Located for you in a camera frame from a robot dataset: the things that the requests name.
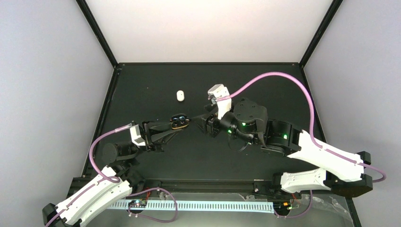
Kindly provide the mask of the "black gold charging case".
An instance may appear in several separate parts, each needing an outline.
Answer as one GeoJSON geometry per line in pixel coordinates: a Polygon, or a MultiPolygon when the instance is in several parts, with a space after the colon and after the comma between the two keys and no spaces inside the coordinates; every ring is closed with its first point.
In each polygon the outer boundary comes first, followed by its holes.
{"type": "Polygon", "coordinates": [[[173,130],[183,129],[189,125],[190,121],[187,115],[179,113],[170,118],[170,125],[173,130]]]}

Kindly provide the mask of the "white earbud case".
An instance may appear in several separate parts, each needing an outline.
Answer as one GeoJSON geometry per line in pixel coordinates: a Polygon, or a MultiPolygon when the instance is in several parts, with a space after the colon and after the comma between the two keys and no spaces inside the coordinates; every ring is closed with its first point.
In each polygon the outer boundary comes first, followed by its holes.
{"type": "Polygon", "coordinates": [[[185,100],[185,94],[182,90],[176,92],[176,99],[178,102],[183,102],[185,100]]]}

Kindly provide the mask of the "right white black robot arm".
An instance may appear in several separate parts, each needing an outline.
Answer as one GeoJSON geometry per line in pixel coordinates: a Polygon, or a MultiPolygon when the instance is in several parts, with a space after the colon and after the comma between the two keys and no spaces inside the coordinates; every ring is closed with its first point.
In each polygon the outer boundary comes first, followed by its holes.
{"type": "Polygon", "coordinates": [[[268,118],[267,109],[243,98],[227,111],[213,105],[208,113],[192,118],[211,137],[226,132],[230,139],[241,139],[246,145],[257,145],[263,152],[297,159],[315,166],[298,173],[275,173],[269,185],[275,198],[287,193],[309,190],[329,191],[355,198],[373,189],[373,179],[365,174],[371,164],[368,152],[348,153],[322,141],[288,122],[268,118]]]}

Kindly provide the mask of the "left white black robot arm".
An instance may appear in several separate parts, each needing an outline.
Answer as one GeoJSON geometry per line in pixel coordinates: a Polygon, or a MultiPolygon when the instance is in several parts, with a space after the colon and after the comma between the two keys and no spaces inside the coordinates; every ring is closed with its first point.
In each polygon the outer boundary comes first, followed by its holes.
{"type": "Polygon", "coordinates": [[[153,191],[170,194],[160,187],[145,187],[146,180],[135,168],[138,165],[137,157],[145,152],[161,152],[162,145],[187,125],[187,120],[168,123],[148,122],[142,125],[130,123],[99,136],[89,149],[89,161],[97,175],[66,200],[46,205],[42,209],[44,225],[85,227],[97,215],[121,199],[134,198],[128,206],[128,213],[131,214],[133,206],[144,207],[148,204],[146,198],[141,198],[142,195],[150,195],[153,191]],[[131,140],[123,144],[107,144],[103,153],[106,165],[99,168],[94,160],[94,149],[99,141],[125,130],[129,130],[131,140]]]}

